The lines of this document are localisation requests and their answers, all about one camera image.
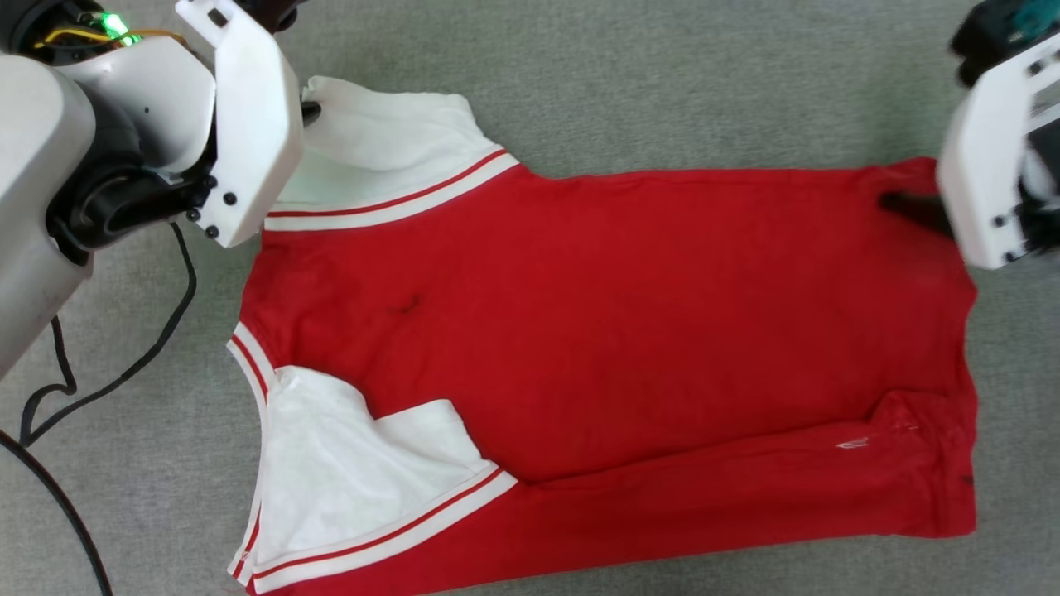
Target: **white stripe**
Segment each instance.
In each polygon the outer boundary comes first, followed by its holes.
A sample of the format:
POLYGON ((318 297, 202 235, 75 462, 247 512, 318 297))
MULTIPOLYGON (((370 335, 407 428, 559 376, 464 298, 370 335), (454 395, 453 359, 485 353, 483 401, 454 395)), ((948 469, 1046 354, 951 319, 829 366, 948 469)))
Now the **white stripe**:
MULTIPOLYGON (((228 343, 227 347, 228 351, 231 352, 233 357, 235 357, 235 362, 238 363, 240 368, 243 369, 243 374, 247 376, 247 383, 250 384, 250 389, 253 391, 254 402, 258 405, 258 418, 261 422, 261 430, 262 430, 261 450, 262 453, 264 453, 265 435, 266 435, 265 395, 262 392, 261 383, 258 381, 258 375, 254 374, 254 370, 253 368, 251 368, 250 362, 247 361, 246 356, 243 354, 243 350, 240 349, 240 347, 235 344, 235 341, 231 340, 228 343)), ((240 577, 235 578, 243 585, 247 585, 247 583, 250 581, 250 576, 253 573, 253 566, 254 566, 254 553, 253 549, 250 549, 250 551, 248 553, 247 543, 250 542, 250 534, 253 533, 254 523, 258 521, 259 511, 261 511, 262 472, 263 472, 262 463, 263 460, 259 456, 258 480, 254 484, 253 501, 250 502, 250 521, 247 523, 247 530, 243 533, 243 542, 240 543, 240 549, 235 551, 235 558, 233 558, 232 562, 228 565, 228 574, 233 575, 235 574, 235 567, 240 565, 240 561, 246 558, 246 562, 243 563, 243 572, 240 574, 240 577)))
MULTIPOLYGON (((293 583, 300 581, 306 581, 310 579, 315 579, 319 577, 325 577, 336 574, 346 573, 356 568, 368 566, 372 563, 377 563, 384 559, 388 559, 401 553, 404 553, 414 546, 426 542, 434 536, 437 536, 446 528, 453 526, 460 520, 471 515, 475 511, 481 509, 491 501, 497 498, 498 496, 505 494, 517 484, 517 480, 512 477, 512 475, 501 472, 494 479, 490 480, 487 485, 480 487, 475 492, 464 496, 460 501, 449 505, 445 509, 435 513, 429 519, 421 523, 420 525, 409 529, 408 531, 395 536, 393 539, 388 540, 382 544, 377 544, 365 550, 359 550, 357 553, 351 553, 349 555, 343 555, 341 557, 335 557, 332 559, 323 559, 320 561, 313 561, 308 563, 303 563, 300 565, 292 565, 289 567, 280 569, 276 573, 269 574, 262 578, 254 578, 254 590, 259 594, 264 594, 272 590, 278 590, 293 583)), ((421 515, 430 509, 424 509, 421 515)), ((373 534, 378 533, 377 538, 382 538, 389 532, 394 531, 394 529, 387 528, 386 531, 373 532, 373 534)), ((365 544, 366 542, 371 542, 371 540, 358 539, 354 544, 365 544)), ((346 548, 351 548, 352 546, 342 545, 331 545, 329 550, 332 553, 340 551, 346 548)), ((305 553, 300 553, 296 558, 305 558, 307 556, 305 553)), ((277 561, 270 562, 268 565, 261 565, 260 568, 255 568, 254 573, 260 573, 262 571, 267 571, 268 568, 276 567, 279 563, 277 561)))
POLYGON ((265 350, 262 349, 261 344, 254 337, 253 333, 247 329, 247 326, 240 322, 235 326, 235 331, 232 333, 243 341, 246 346, 247 352, 250 353, 250 360, 253 361, 254 366, 258 367, 258 372, 262 373, 262 379, 265 380, 265 390, 276 384, 276 368, 272 363, 269 362, 268 356, 265 355, 265 350))
POLYGON ((518 160, 506 153, 493 158, 478 170, 472 172, 460 180, 453 182, 452 185, 443 187, 419 198, 394 205, 393 207, 386 207, 376 211, 355 213, 352 215, 268 217, 265 220, 265 229, 287 232, 338 230, 348 228, 365 228, 368 226, 375 226, 378 224, 403 220, 438 207, 443 203, 465 194, 517 164, 518 160))

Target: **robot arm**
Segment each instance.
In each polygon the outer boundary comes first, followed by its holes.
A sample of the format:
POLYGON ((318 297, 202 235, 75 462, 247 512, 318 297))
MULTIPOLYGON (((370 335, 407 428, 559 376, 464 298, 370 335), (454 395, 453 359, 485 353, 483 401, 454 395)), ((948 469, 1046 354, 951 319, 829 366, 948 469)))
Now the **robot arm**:
POLYGON ((0 3, 2 49, 22 54, 0 55, 0 376, 95 250, 181 213, 225 247, 258 230, 302 155, 298 80, 272 37, 299 3, 178 2, 215 74, 90 0, 0 3), (50 39, 60 29, 111 41, 50 39))

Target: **red fabric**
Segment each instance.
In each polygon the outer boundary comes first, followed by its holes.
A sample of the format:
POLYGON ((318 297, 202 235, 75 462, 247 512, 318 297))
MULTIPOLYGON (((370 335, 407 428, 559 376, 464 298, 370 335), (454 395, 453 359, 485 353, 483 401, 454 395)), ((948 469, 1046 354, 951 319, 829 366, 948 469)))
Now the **red fabric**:
POLYGON ((270 594, 417 594, 754 545, 974 528, 974 299, 881 211, 934 162, 515 166, 419 215, 265 232, 241 319, 376 418, 453 401, 520 480, 427 542, 270 594))

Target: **gray surface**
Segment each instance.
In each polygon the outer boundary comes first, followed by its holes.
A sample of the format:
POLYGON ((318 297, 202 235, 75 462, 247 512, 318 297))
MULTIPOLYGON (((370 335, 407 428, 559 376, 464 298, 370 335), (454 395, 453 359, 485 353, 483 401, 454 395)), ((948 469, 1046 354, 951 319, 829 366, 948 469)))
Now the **gray surface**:
MULTIPOLYGON (((169 0, 113 2, 179 29, 169 0)), ((845 166, 934 154, 960 98, 944 52, 970 0, 314 0, 283 36, 303 76, 465 94, 540 173, 845 166)), ((257 414, 223 348, 255 248, 195 234, 200 293, 164 354, 35 448, 80 507, 121 595, 238 592, 224 568, 253 490, 257 414)), ((968 353, 980 395, 979 530, 692 557, 472 594, 1060 594, 1060 264, 976 274, 968 353)), ((98 387, 153 340, 183 287, 167 230, 100 255, 64 311, 98 387)), ((0 425, 55 380, 38 340, 0 384, 0 425)), ((0 593, 93 594, 32 476, 0 455, 0 593)))

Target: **black cable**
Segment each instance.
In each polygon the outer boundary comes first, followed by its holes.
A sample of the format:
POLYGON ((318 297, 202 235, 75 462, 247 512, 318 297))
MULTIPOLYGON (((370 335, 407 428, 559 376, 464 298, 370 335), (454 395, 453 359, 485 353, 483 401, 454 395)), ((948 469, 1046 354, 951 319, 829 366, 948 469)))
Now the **black cable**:
POLYGON ((113 596, 114 591, 110 588, 110 579, 107 578, 107 571, 103 568, 103 560, 100 559, 100 551, 95 549, 95 543, 92 542, 92 536, 88 533, 88 528, 85 527, 85 522, 82 521, 81 515, 77 514, 77 510, 73 508, 73 504, 70 503, 70 497, 63 492, 59 488, 58 483, 55 478, 48 473, 48 470, 37 461, 37 458, 25 450, 22 445, 18 444, 18 441, 13 439, 3 431, 0 431, 0 444, 3 444, 14 455, 19 461, 25 464, 40 480, 40 484, 45 485, 48 492, 52 493, 52 497, 55 502, 59 504, 63 508, 63 512, 66 513, 67 520, 70 521, 70 525, 73 526, 73 531, 77 532, 77 540, 81 541, 81 545, 85 547, 85 554, 88 555, 88 562, 92 565, 92 573, 95 574, 95 581, 100 583, 100 592, 104 596, 113 596))
POLYGON ((37 389, 30 396, 30 399, 25 402, 25 407, 22 408, 22 423, 19 441, 8 436, 3 431, 0 431, 0 444, 10 451, 19 461, 25 464, 37 479, 45 485, 48 492, 52 494, 55 502, 59 504, 63 508, 63 512, 66 514, 67 520, 70 521, 70 525, 73 526, 74 532, 77 533, 77 540, 81 541, 82 547, 85 549, 85 554, 88 555, 88 562, 92 565, 92 573, 95 574, 95 580, 100 584, 100 592, 103 596, 113 596, 113 590, 110 588, 110 579, 107 578, 107 572, 103 567, 103 560, 100 558, 100 551, 95 548, 95 543, 92 542, 91 534, 88 533, 88 528, 85 526, 85 522, 77 514, 77 510, 74 509, 73 504, 70 503, 70 497, 67 496, 63 489, 59 487, 55 478, 48 473, 48 470, 33 455, 28 451, 28 448, 36 442, 45 433, 51 430, 53 426, 58 424, 67 416, 70 416, 74 411, 85 407, 86 405, 103 398, 113 391, 114 389, 121 387, 126 381, 140 372, 145 366, 151 364, 151 361, 155 360, 155 356, 162 351, 165 347, 166 341, 173 336, 173 332, 176 331, 177 325, 180 323, 180 319, 184 316, 188 311, 188 306, 191 304, 192 299, 195 297, 195 290, 198 286, 198 278, 195 276, 195 266, 192 264, 191 255, 188 253, 188 244, 184 243, 184 236, 180 232, 180 228, 176 224, 171 223, 170 227, 173 229, 173 234, 177 238, 177 244, 180 247, 180 257, 184 261, 184 268, 188 270, 188 290, 184 291, 183 298, 177 304, 176 310, 170 315, 169 321, 166 321, 165 327, 162 328, 162 332, 158 336, 158 340, 142 355, 140 360, 136 361, 123 372, 117 380, 107 385, 106 387, 100 389, 99 391, 77 400, 76 402, 70 404, 69 406, 55 413, 51 418, 46 420, 43 424, 37 427, 36 431, 33 430, 33 418, 37 411, 37 407, 40 405, 41 400, 45 397, 54 393, 56 391, 61 391, 68 396, 72 396, 77 392, 77 380, 74 379, 73 370, 70 368, 70 361, 67 358, 66 344, 63 340, 63 326, 59 325, 58 316, 52 318, 52 337, 55 340, 55 356, 59 362, 59 369, 63 371, 63 381, 60 384, 46 385, 40 389, 37 389))
POLYGON ((136 361, 132 366, 123 372, 118 379, 111 382, 106 387, 95 391, 94 393, 82 398, 76 402, 64 407, 58 410, 50 418, 45 420, 40 426, 33 430, 33 419, 37 414, 37 407, 40 402, 50 393, 55 391, 61 391, 68 396, 73 395, 77 390, 76 381, 73 378, 73 373, 70 371, 70 363, 67 360, 66 346, 63 343, 63 331, 58 322, 58 317, 52 320, 52 330, 55 335, 55 355, 59 361, 59 368, 63 370, 63 376, 66 380, 65 385, 48 385, 47 387, 41 387, 35 391, 30 399, 25 402, 25 407, 22 408, 22 424, 19 433, 19 442, 24 448, 30 448, 43 436, 45 433, 50 431, 53 426, 59 423, 64 418, 70 416, 74 411, 85 407, 86 405, 99 400, 100 398, 106 397, 114 389, 121 387, 126 381, 132 379, 136 373, 140 372, 145 366, 151 364, 155 356, 162 351, 165 347, 166 341, 176 331, 177 325, 180 323, 180 319, 184 316, 184 312, 188 311, 188 306, 192 303, 192 299, 195 298, 195 290, 198 285, 198 280, 195 277, 195 266, 192 264, 192 258, 188 253, 188 244, 184 243, 184 236, 180 233, 180 228, 176 224, 170 224, 173 228, 174 235, 177 236, 177 244, 180 246, 180 256, 183 258, 184 267, 188 269, 188 290, 184 291, 183 298, 180 299, 180 303, 177 304, 176 310, 170 315, 170 320, 166 321, 165 327, 162 328, 162 332, 158 336, 158 340, 152 346, 140 360, 136 361))

